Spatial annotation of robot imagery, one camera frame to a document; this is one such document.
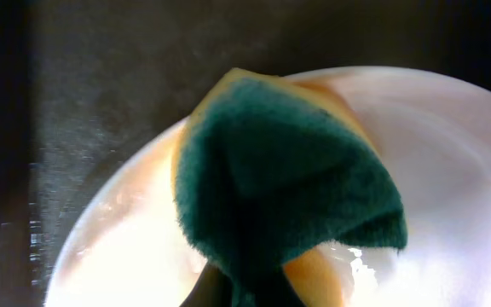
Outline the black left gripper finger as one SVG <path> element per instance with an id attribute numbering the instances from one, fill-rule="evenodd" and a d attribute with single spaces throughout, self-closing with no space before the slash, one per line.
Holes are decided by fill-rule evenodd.
<path id="1" fill-rule="evenodd" d="M 232 291 L 232 281 L 217 266 L 207 263 L 180 307 L 231 307 Z"/>

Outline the green and yellow sponge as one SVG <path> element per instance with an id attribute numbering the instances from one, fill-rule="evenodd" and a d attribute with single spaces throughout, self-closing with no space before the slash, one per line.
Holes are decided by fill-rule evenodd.
<path id="1" fill-rule="evenodd" d="M 233 306 L 338 306 L 320 244 L 407 244 L 378 150 L 316 82 L 227 72 L 184 126 L 172 193 L 187 242 L 228 278 Z"/>

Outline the pink plate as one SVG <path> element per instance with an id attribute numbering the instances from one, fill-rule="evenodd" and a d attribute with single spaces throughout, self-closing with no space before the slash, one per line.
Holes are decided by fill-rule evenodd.
<path id="1" fill-rule="evenodd" d="M 354 109 L 405 206 L 402 252 L 321 246 L 347 306 L 491 306 L 491 92 L 433 72 L 302 72 Z M 95 190 L 57 258 L 48 306 L 178 306 L 204 259 L 170 194 L 176 123 Z"/>

